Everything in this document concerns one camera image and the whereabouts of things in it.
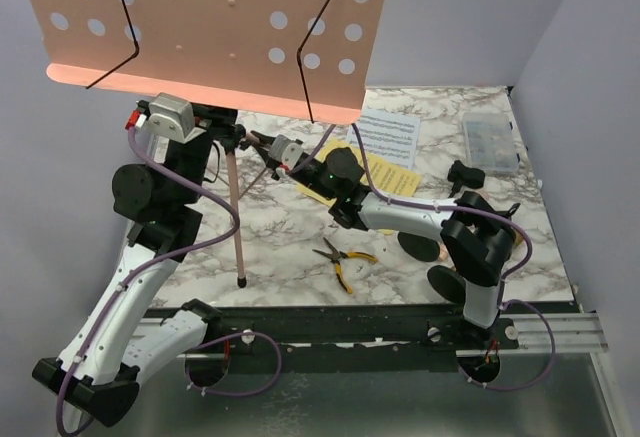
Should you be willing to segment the pink perforated music stand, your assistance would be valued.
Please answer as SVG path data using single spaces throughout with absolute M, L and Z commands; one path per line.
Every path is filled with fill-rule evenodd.
M 385 0 L 30 0 L 56 82 L 346 126 Z

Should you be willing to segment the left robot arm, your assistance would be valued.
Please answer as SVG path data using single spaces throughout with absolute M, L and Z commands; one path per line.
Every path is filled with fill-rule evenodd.
M 112 427 L 142 386 L 179 354 L 214 350 L 220 325 L 195 301 L 151 335 L 133 341 L 153 298 L 190 252 L 236 236 L 236 205 L 203 188 L 212 148 L 234 151 L 245 137 L 235 110 L 189 103 L 170 111 L 141 100 L 127 131 L 139 164 L 112 179 L 115 211 L 129 219 L 116 271 L 87 321 L 56 357 L 40 359 L 33 378 L 56 394 L 61 436 L 94 422 Z

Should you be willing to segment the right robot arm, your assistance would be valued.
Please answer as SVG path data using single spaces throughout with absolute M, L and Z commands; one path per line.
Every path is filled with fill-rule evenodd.
M 347 229 L 393 230 L 444 244 L 465 283 L 460 336 L 480 349 L 496 337 L 503 294 L 502 269 L 511 257 L 516 232 L 510 219 L 475 192 L 458 199 L 425 200 L 385 195 L 361 179 L 366 169 L 348 147 L 319 161 L 283 135 L 249 135 L 267 167 L 333 202 L 329 214 Z

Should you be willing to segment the yellow sheet music page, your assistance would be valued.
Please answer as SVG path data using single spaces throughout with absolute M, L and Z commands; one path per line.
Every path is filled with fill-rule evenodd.
M 360 165 L 362 156 L 356 145 L 332 138 L 317 155 L 317 159 L 324 161 L 328 153 L 336 148 L 349 148 Z M 393 164 L 383 157 L 366 153 L 366 158 L 373 178 L 374 186 L 383 193 L 391 193 L 401 197 L 412 197 L 419 186 L 421 176 L 404 167 Z

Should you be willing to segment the white sheet music page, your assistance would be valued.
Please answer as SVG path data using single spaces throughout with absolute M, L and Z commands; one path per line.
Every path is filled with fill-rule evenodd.
M 356 121 L 365 151 L 411 170 L 421 120 L 417 116 L 365 109 Z

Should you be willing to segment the pink toy microphone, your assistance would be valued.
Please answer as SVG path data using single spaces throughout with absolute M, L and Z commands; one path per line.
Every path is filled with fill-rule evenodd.
M 440 262 L 444 262 L 444 261 L 449 261 L 450 260 L 450 254 L 449 254 L 448 250 L 444 246 L 440 247 L 438 260 Z

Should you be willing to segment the black mic stand front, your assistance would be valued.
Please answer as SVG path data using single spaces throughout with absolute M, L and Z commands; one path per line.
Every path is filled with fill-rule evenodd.
M 498 214 L 511 220 L 520 206 L 520 203 L 514 203 L 508 210 L 499 211 Z M 433 290 L 446 301 L 458 305 L 464 303 L 466 284 L 455 267 L 435 265 L 428 270 L 427 279 Z

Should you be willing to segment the clear plastic parts box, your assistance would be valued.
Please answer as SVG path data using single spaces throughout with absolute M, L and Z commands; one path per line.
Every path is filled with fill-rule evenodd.
M 466 113 L 462 118 L 466 165 L 485 173 L 512 174 L 519 169 L 513 126 L 504 114 Z

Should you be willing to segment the gold toy microphone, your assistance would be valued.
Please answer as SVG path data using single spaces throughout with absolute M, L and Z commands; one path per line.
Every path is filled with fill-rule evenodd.
M 518 248 L 524 242 L 524 237 L 520 232 L 515 232 L 515 240 L 513 244 L 513 248 Z

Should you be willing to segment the yellow handled pliers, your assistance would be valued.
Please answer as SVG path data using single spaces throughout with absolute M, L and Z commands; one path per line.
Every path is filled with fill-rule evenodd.
M 351 259 L 359 259 L 359 260 L 363 260 L 363 261 L 367 261 L 369 263 L 372 264 L 376 264 L 378 262 L 378 259 L 368 253 L 365 252 L 358 252 L 358 251 L 351 251 L 351 252 L 344 252 L 341 251 L 339 249 L 337 249 L 327 238 L 323 239 L 326 247 L 328 248 L 328 251 L 323 251 L 323 250 L 319 250 L 319 249 L 313 249 L 313 252 L 326 258 L 327 260 L 329 260 L 333 266 L 334 266 L 334 272 L 335 272 L 335 276 L 336 279 L 339 283 L 339 285 L 341 286 L 341 288 L 348 294 L 348 295 L 352 295 L 353 294 L 353 289 L 352 287 L 346 282 L 345 278 L 344 278 L 344 274 L 343 274 L 343 270 L 342 270 L 342 261 L 343 260 L 351 260 Z

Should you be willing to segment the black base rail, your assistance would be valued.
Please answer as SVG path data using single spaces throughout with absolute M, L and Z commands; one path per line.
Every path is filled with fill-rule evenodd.
M 270 336 L 285 372 L 454 372 L 458 352 L 481 356 L 492 344 L 518 347 L 506 335 L 511 319 L 475 330 L 456 305 L 214 308 L 193 299 L 182 308 L 208 323 L 206 340 L 243 330 Z

